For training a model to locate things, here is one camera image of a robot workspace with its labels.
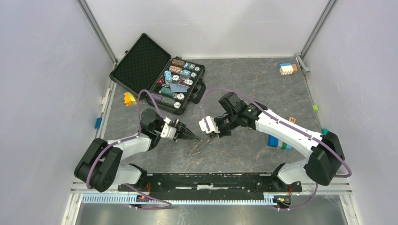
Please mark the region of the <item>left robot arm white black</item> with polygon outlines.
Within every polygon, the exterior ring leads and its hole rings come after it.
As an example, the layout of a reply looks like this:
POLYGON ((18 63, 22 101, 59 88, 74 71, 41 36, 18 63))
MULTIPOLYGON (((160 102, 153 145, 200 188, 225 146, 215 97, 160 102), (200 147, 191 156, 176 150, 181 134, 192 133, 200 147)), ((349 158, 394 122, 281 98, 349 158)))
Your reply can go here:
POLYGON ((153 109, 141 113, 139 125, 137 134, 119 140, 95 138, 75 167, 74 176, 88 189, 100 193, 113 184, 123 183, 142 191, 147 186, 147 177, 142 175, 144 170, 135 165, 121 166, 122 160, 154 149, 161 139, 201 140, 184 123, 163 118, 153 109))

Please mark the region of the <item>small teal block right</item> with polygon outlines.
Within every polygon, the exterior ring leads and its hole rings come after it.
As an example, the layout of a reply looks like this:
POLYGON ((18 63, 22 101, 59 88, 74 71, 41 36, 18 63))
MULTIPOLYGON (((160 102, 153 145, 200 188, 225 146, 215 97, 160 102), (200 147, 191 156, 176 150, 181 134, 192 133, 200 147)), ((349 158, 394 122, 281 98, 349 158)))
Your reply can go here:
POLYGON ((326 128, 322 128, 322 129, 321 129, 321 133, 322 133, 323 135, 326 135, 328 132, 329 132, 329 131, 328 131, 326 128))

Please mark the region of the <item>small blue block left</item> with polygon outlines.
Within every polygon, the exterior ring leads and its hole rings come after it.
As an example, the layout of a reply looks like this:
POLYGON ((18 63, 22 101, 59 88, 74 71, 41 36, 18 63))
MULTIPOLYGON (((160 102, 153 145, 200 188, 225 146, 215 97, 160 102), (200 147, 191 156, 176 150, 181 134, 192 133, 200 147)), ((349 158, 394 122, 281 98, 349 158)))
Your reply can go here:
POLYGON ((102 117, 98 117, 98 118, 96 119, 96 121, 95 121, 94 128, 95 128, 96 130, 99 130, 100 127, 101 127, 101 123, 102 123, 102 117))

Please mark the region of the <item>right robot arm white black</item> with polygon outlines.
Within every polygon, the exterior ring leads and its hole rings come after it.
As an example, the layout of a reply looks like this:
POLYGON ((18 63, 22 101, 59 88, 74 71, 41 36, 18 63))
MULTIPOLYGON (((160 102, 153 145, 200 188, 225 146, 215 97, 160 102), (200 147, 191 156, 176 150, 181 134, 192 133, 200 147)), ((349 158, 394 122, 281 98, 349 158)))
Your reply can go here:
POLYGON ((274 113, 266 106, 247 96, 228 90, 219 99, 225 114, 218 117, 203 115, 199 126, 209 136, 228 136, 237 127, 249 127, 277 138, 290 145, 304 156, 294 163, 283 163, 271 178, 271 186, 276 191, 284 191, 296 181, 312 181, 328 186, 338 170, 347 167, 344 153, 336 134, 319 132, 303 128, 274 113))

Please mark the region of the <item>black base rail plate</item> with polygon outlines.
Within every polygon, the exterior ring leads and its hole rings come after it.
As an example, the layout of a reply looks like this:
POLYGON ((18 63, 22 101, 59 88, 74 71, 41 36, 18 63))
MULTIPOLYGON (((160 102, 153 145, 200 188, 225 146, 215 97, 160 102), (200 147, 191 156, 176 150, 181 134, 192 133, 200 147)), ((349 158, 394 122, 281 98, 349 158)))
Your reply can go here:
POLYGON ((264 193, 301 192, 301 182, 282 183, 270 173, 152 173, 133 187, 161 200, 261 200, 264 193))

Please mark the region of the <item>black poker chip case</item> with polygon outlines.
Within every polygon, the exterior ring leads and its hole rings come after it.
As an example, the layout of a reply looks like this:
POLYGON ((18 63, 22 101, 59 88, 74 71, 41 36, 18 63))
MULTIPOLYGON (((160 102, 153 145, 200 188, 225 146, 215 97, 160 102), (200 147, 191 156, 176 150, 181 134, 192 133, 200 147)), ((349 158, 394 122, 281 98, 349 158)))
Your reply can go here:
POLYGON ((135 95, 148 90, 160 109, 180 115, 189 102, 200 102, 206 90, 204 73, 204 65, 172 57, 143 33, 109 77, 135 95))

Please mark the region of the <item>blue white orange brick stack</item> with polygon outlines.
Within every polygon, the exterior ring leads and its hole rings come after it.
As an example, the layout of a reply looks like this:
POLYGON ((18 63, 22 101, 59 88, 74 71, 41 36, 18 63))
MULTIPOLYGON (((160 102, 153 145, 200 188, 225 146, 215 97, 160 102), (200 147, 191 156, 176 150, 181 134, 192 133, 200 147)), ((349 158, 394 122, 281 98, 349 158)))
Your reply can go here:
POLYGON ((279 65, 279 71, 281 75, 291 75, 297 73, 298 68, 296 64, 282 63, 279 65))

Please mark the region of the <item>orange yellow green brick stack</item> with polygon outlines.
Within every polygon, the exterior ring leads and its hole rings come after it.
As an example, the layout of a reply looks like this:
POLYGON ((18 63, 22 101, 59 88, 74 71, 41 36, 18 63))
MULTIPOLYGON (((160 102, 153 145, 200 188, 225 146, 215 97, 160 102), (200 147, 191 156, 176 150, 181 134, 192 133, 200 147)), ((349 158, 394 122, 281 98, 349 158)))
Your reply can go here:
POLYGON ((136 105, 137 99, 130 92, 125 92, 124 93, 124 104, 125 104, 125 106, 136 105))

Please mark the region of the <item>blue white green brick stack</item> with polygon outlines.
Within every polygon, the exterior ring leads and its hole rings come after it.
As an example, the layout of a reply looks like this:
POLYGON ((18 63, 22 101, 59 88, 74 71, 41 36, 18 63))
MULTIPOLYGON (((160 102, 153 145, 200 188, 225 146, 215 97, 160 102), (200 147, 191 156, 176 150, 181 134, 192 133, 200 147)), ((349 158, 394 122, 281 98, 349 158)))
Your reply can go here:
POLYGON ((287 144, 271 135, 268 136, 268 146, 273 147, 273 148, 282 149, 282 150, 291 150, 292 149, 292 147, 289 144, 287 144))

